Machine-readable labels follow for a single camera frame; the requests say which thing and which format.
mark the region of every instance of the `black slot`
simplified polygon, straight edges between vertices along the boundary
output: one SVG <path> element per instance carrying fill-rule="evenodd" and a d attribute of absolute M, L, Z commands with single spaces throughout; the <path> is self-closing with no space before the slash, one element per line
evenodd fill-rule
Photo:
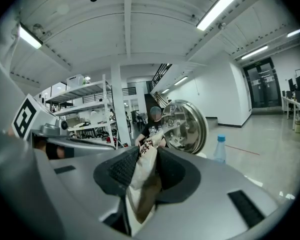
<path fill-rule="evenodd" d="M 68 166 L 64 166 L 64 167 L 60 167 L 60 168 L 56 168 L 54 169 L 56 174 L 63 174 L 72 170 L 75 170 L 76 168 L 72 165 L 68 165 Z"/>
<path fill-rule="evenodd" d="M 265 218 L 242 190 L 228 193 L 228 196 L 249 228 Z"/>

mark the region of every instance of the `red line on floor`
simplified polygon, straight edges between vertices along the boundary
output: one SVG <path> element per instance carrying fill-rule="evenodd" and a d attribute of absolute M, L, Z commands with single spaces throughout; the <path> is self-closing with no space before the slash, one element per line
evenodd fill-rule
<path fill-rule="evenodd" d="M 236 150 L 241 150 L 241 151 L 244 151 L 244 152 L 248 152 L 248 153 L 251 153 L 251 154 L 254 154 L 254 155 L 258 155 L 258 156 L 260 156 L 260 154 L 258 154 L 258 153 L 253 153 L 253 152 L 250 152 L 250 151 L 247 151 L 247 150 L 241 149 L 241 148 L 237 148 L 237 147 L 234 147 L 234 146 L 229 146 L 229 145 L 225 145 L 225 146 L 227 146 L 227 147 L 229 147 L 229 148 L 233 148 L 233 149 L 236 149 Z"/>

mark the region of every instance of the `plastic bottle cap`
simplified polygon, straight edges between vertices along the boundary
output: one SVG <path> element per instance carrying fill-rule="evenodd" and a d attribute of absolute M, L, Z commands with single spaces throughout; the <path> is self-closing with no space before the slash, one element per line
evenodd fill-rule
<path fill-rule="evenodd" d="M 225 142 L 225 141 L 226 141 L 226 135 L 218 134 L 218 142 Z"/>

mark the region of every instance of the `white table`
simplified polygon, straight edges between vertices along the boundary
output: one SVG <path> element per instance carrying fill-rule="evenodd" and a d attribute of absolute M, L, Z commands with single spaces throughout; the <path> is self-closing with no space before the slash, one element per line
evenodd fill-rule
<path fill-rule="evenodd" d="M 297 101 L 294 101 L 293 99 L 289 99 L 287 97 L 281 97 L 282 98 L 282 110 L 285 111 L 285 105 L 286 105 L 286 119 L 289 119 L 289 103 L 293 104 L 293 124 L 292 124 L 292 130 L 296 127 L 296 107 L 300 108 L 300 103 Z"/>

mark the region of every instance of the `pillar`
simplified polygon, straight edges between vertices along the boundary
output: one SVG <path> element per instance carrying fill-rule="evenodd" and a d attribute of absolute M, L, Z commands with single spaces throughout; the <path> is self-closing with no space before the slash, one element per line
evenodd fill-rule
<path fill-rule="evenodd" d="M 130 119 L 132 119 L 131 118 L 131 111 L 132 111 L 131 99 L 128 99 L 128 105 L 129 105 L 129 111 L 130 111 L 130 113 L 128 114 L 128 116 L 129 116 Z"/>
<path fill-rule="evenodd" d="M 138 99 L 138 107 L 140 113 L 147 113 L 145 91 L 142 82 L 135 83 L 136 97 Z"/>
<path fill-rule="evenodd" d="M 131 146 L 130 135 L 126 120 L 126 112 L 124 105 L 124 96 L 122 94 L 121 74 L 119 64 L 111 65 L 111 85 L 112 100 L 114 104 L 114 112 L 116 124 L 118 127 L 119 137 L 122 144 L 127 143 Z"/>

